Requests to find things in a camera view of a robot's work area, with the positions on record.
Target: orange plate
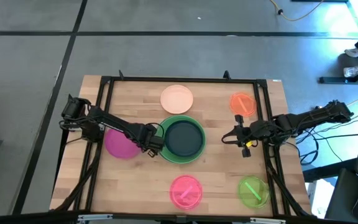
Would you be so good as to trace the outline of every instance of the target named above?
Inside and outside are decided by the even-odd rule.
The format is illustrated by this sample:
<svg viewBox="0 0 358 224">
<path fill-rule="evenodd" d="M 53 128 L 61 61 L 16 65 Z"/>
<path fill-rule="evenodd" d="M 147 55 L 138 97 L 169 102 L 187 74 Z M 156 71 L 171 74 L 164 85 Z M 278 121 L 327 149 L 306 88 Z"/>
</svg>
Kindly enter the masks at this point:
<svg viewBox="0 0 358 224">
<path fill-rule="evenodd" d="M 161 93 L 161 106 L 172 114 L 181 114 L 188 111 L 193 104 L 193 94 L 182 85 L 168 86 Z"/>
<path fill-rule="evenodd" d="M 255 112 L 256 102 L 245 93 L 235 93 L 230 98 L 230 109 L 234 114 L 250 116 Z"/>
</svg>

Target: concrete floor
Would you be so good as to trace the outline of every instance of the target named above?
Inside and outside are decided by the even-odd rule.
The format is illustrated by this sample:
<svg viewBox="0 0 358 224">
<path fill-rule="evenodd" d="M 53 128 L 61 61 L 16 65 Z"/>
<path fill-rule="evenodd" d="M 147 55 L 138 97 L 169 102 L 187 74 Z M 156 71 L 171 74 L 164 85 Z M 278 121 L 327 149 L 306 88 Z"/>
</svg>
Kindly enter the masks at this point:
<svg viewBox="0 0 358 224">
<path fill-rule="evenodd" d="M 277 1 L 298 17 L 316 3 Z M 0 0 L 0 30 L 72 30 L 81 0 Z M 345 37 L 358 25 L 344 3 L 324 3 L 312 15 L 287 22 L 268 0 L 93 0 L 80 31 L 328 32 Z M 77 37 L 53 111 L 24 212 L 48 210 L 67 95 L 79 92 L 83 75 L 221 77 L 283 80 L 289 110 L 301 113 L 337 99 L 358 99 L 358 85 L 321 85 L 320 76 L 340 77 L 358 64 L 343 55 L 355 38 L 331 37 Z M 0 37 L 0 215 L 10 212 L 25 163 L 47 107 L 68 43 L 62 37 Z M 351 107 L 358 113 L 358 104 Z M 338 130 L 358 133 L 358 123 Z M 333 139 L 342 159 L 357 155 L 358 138 Z M 302 152 L 314 143 L 299 145 Z M 313 166 L 337 162 L 321 142 Z"/>
</svg>

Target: white sneaker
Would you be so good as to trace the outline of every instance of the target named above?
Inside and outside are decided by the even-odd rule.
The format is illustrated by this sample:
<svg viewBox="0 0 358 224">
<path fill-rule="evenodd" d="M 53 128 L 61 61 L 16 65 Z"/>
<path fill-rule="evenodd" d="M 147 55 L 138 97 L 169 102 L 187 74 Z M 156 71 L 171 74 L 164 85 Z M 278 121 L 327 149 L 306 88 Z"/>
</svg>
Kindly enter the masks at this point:
<svg viewBox="0 0 358 224">
<path fill-rule="evenodd" d="M 344 68 L 343 69 L 343 75 L 346 78 L 354 77 L 358 75 L 358 66 L 350 67 L 350 68 Z"/>
<path fill-rule="evenodd" d="M 358 48 L 346 49 L 345 54 L 350 57 L 358 57 Z"/>
</svg>

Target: round plate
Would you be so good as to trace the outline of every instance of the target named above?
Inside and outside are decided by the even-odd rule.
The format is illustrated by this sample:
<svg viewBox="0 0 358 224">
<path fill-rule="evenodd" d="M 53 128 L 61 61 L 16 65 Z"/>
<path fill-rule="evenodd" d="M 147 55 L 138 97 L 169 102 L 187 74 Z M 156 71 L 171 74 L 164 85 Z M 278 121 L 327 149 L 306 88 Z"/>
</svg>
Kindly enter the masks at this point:
<svg viewBox="0 0 358 224">
<path fill-rule="evenodd" d="M 193 104 L 193 94 L 182 85 L 168 86 L 161 93 L 161 106 L 172 114 L 181 114 L 188 111 Z"/>
<path fill-rule="evenodd" d="M 181 156 L 177 156 L 175 154 L 173 154 L 172 152 L 170 152 L 167 148 L 167 146 L 164 144 L 164 147 L 161 151 L 161 156 L 173 163 L 176 164 L 186 164 L 189 162 L 193 162 L 194 160 L 196 160 L 197 158 L 199 158 L 199 156 L 203 153 L 204 148 L 205 148 L 205 133 L 204 133 L 204 129 L 203 127 L 199 124 L 199 122 L 197 122 L 195 119 L 186 116 L 186 115 L 175 115 L 175 116 L 171 116 L 165 120 L 163 120 L 161 122 L 161 126 L 164 128 L 164 130 L 167 130 L 169 128 L 169 126 L 177 121 L 189 121 L 192 122 L 193 124 L 195 124 L 201 131 L 202 136 L 203 136 L 203 144 L 201 145 L 201 149 L 193 156 L 189 156 L 189 157 L 181 157 Z M 157 129 L 157 133 L 155 134 L 156 136 L 160 136 L 162 137 L 162 128 L 158 127 Z"/>
<path fill-rule="evenodd" d="M 169 196 L 176 207 L 191 210 L 200 204 L 203 188 L 194 177 L 183 175 L 172 182 Z"/>
<path fill-rule="evenodd" d="M 230 109 L 234 114 L 251 116 L 256 109 L 256 102 L 245 93 L 235 93 L 230 98 Z"/>
<path fill-rule="evenodd" d="M 190 121 L 176 121 L 165 133 L 165 145 L 176 156 L 194 156 L 203 145 L 203 133 Z"/>
<path fill-rule="evenodd" d="M 104 145 L 110 155 L 120 159 L 130 159 L 141 152 L 141 149 L 126 138 L 124 133 L 114 129 L 107 131 Z"/>
<path fill-rule="evenodd" d="M 239 184 L 241 202 L 249 208 L 262 208 L 266 205 L 270 191 L 267 184 L 255 176 L 244 177 Z"/>
</svg>

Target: wooden tabletop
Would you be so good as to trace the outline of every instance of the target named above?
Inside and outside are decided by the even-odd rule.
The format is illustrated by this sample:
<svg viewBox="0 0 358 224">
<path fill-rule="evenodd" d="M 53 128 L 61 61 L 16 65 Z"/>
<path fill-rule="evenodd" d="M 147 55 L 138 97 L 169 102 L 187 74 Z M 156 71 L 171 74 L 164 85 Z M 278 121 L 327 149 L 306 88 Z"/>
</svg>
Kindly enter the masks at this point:
<svg viewBox="0 0 358 224">
<path fill-rule="evenodd" d="M 86 75 L 80 97 L 94 105 L 101 76 Z M 160 94 L 170 82 L 114 82 L 109 112 L 129 122 L 159 123 L 171 116 L 160 105 Z M 243 158 L 241 149 L 221 142 L 223 134 L 229 132 L 236 122 L 229 108 L 233 93 L 245 92 L 254 96 L 253 86 L 237 83 L 180 83 L 191 90 L 193 106 L 185 115 L 196 119 L 204 128 L 206 147 L 196 161 L 189 164 L 172 164 L 161 156 L 155 158 L 140 154 L 130 160 L 117 159 L 104 148 L 101 153 L 97 181 L 92 201 L 92 211 L 109 213 L 148 214 L 192 214 L 271 217 L 270 200 L 260 209 L 250 209 L 237 196 L 237 186 L 246 175 L 254 175 L 267 182 L 262 146 L 251 148 L 252 156 Z M 106 101 L 106 92 L 102 108 Z M 262 111 L 267 119 L 264 96 Z M 287 113 L 283 86 L 280 80 L 268 80 L 268 92 L 273 115 Z M 244 118 L 244 126 L 257 120 L 257 114 Z M 80 137 L 80 132 L 70 133 L 68 141 Z M 85 152 L 85 141 L 76 141 L 66 146 L 58 179 L 53 191 L 50 208 L 59 206 L 78 182 Z M 296 201 L 310 213 L 310 204 L 305 189 L 298 153 L 293 146 L 280 148 L 285 182 Z M 203 186 L 201 203 L 191 211 L 183 211 L 171 203 L 169 189 L 179 175 L 192 175 Z M 81 208 L 85 206 L 84 189 Z M 276 186 L 279 210 L 282 211 L 280 191 Z"/>
</svg>

